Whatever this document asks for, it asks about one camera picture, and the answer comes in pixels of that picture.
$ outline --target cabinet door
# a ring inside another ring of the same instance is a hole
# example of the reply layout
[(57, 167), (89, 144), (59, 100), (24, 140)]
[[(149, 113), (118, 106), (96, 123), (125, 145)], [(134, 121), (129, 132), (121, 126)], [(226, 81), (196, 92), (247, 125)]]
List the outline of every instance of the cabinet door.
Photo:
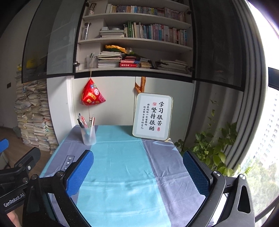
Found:
[(244, 33), (233, 0), (190, 0), (193, 79), (244, 90)]
[(73, 75), (85, 0), (42, 0), (27, 33), (22, 82)]

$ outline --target blue gripper pad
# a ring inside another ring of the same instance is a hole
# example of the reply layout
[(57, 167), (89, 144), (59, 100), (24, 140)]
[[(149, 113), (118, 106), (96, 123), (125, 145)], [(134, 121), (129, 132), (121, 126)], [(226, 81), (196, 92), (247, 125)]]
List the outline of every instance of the blue gripper pad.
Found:
[(199, 193), (207, 197), (209, 195), (208, 180), (187, 151), (183, 154), (183, 164), (190, 174)]
[(9, 141), (7, 139), (0, 140), (0, 153), (2, 153), (9, 146)]
[(66, 192), (69, 197), (78, 193), (78, 190), (92, 167), (93, 162), (94, 155), (92, 151), (88, 151), (67, 180)]

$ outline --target wooden floor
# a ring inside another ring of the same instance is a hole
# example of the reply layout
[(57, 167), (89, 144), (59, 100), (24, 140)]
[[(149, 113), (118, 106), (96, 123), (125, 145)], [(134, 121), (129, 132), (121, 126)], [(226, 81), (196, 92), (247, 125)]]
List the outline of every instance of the wooden floor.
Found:
[[(23, 144), (22, 140), (16, 136), (14, 131), (9, 128), (0, 127), (0, 140), (8, 139), (9, 147), (4, 151), (5, 155), (9, 159), (9, 164), (11, 167), (24, 156), (32, 147)], [(49, 152), (41, 151), (41, 159), (37, 162), (36, 166), (30, 171), (29, 176), (33, 174), (40, 174), (45, 167), (47, 161), (51, 157)], [(18, 215), (19, 221), (22, 224), (22, 209), (23, 206), (15, 210)]]

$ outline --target tree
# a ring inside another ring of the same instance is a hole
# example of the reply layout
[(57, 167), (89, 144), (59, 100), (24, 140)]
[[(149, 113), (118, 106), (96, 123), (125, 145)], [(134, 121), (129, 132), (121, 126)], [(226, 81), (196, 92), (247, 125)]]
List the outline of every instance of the tree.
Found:
[(279, 187), (275, 183), (276, 170), (276, 163), (265, 169), (261, 166), (260, 161), (256, 159), (247, 174), (255, 215), (262, 212), (279, 195)]

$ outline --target orange hanging decoration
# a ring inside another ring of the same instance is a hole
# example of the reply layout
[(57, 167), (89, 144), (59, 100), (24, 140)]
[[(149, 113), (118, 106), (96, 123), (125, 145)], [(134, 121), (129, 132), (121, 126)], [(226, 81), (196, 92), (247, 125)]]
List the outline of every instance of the orange hanging decoration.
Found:
[(138, 86), (137, 83), (135, 83), (135, 89), (137, 90), (138, 93), (144, 93), (144, 88), (145, 88), (145, 82), (146, 82), (146, 77), (141, 77), (141, 82), (140, 86)]
[(82, 91), (81, 103), (90, 106), (103, 102), (105, 102), (105, 98), (101, 95), (94, 81), (90, 78)]

